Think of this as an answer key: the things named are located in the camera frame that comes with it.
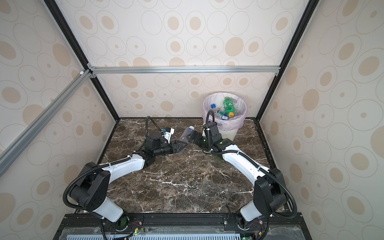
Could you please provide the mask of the small crushed bottle blue cap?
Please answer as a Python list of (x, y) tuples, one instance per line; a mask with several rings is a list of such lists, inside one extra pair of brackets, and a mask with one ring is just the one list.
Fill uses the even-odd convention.
[(228, 113), (225, 112), (219, 112), (221, 119), (227, 121), (230, 117)]

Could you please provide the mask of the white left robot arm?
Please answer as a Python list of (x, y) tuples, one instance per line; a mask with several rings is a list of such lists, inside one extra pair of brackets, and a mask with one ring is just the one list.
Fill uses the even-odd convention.
[(188, 140), (168, 140), (164, 134), (149, 134), (142, 148), (124, 159), (96, 165), (88, 163), (82, 172), (67, 186), (63, 193), (66, 206), (94, 213), (101, 219), (124, 224), (128, 221), (125, 211), (107, 197), (107, 190), (113, 181), (133, 172), (149, 167), (157, 156), (182, 152)]

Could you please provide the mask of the clear bottle purple tint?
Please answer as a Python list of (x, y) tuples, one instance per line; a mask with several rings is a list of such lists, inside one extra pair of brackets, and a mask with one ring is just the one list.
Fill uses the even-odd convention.
[(192, 136), (194, 131), (195, 131), (195, 128), (193, 126), (189, 126), (188, 128), (186, 128), (184, 130), (181, 137), (179, 138), (179, 141), (188, 144), (190, 142), (191, 136)]

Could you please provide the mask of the green bottle yellow cap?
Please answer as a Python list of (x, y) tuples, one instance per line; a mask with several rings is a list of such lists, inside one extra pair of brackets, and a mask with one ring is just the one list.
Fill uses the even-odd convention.
[(232, 98), (226, 97), (223, 101), (223, 107), (225, 113), (229, 114), (230, 118), (234, 117), (235, 104)]

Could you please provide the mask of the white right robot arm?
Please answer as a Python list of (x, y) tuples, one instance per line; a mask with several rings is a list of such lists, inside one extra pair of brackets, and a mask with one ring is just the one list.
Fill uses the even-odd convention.
[(233, 165), (254, 185), (253, 200), (237, 212), (239, 221), (249, 223), (258, 217), (270, 216), (287, 202), (291, 203), (292, 212), (280, 216), (293, 218), (297, 215), (296, 201), (286, 186), (282, 172), (257, 163), (232, 140), (222, 138), (215, 122), (207, 122), (203, 134), (190, 126), (183, 137), (206, 154), (221, 157)]

